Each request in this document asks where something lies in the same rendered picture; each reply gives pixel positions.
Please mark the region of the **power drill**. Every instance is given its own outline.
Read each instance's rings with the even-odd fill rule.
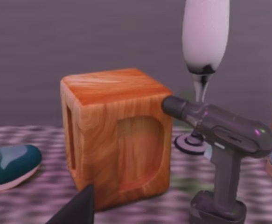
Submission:
[[[191,103],[175,96],[166,97],[162,109],[192,126],[211,146],[205,154],[216,167],[214,192],[195,195],[190,204],[190,224],[244,224],[247,209],[236,200],[241,159],[271,153],[270,128],[218,106]]]

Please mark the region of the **teal shoe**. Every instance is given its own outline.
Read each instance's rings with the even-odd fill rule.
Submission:
[[[0,191],[13,188],[32,176],[42,154],[32,145],[0,147]]]

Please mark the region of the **wine glass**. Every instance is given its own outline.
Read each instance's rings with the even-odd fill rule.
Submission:
[[[182,49],[192,76],[196,102],[203,103],[212,75],[225,54],[229,33],[230,0],[186,0]],[[204,137],[193,130],[174,140],[179,150],[188,154],[204,154]]]

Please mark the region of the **table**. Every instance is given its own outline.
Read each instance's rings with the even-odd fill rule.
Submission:
[[[183,128],[174,127],[173,138]],[[0,192],[0,224],[44,224],[77,192],[66,168],[63,129],[52,126],[0,126],[0,146],[33,144],[43,161],[33,178]],[[265,159],[242,163],[238,197],[248,207],[246,224],[272,224],[272,178]],[[189,201],[211,188],[214,167],[203,156],[172,149],[171,183],[162,196],[95,214],[95,224],[187,224]]]

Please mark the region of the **white liquid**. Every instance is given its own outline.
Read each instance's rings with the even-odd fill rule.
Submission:
[[[182,48],[188,67],[217,70],[226,50],[229,14],[230,0],[186,0]]]

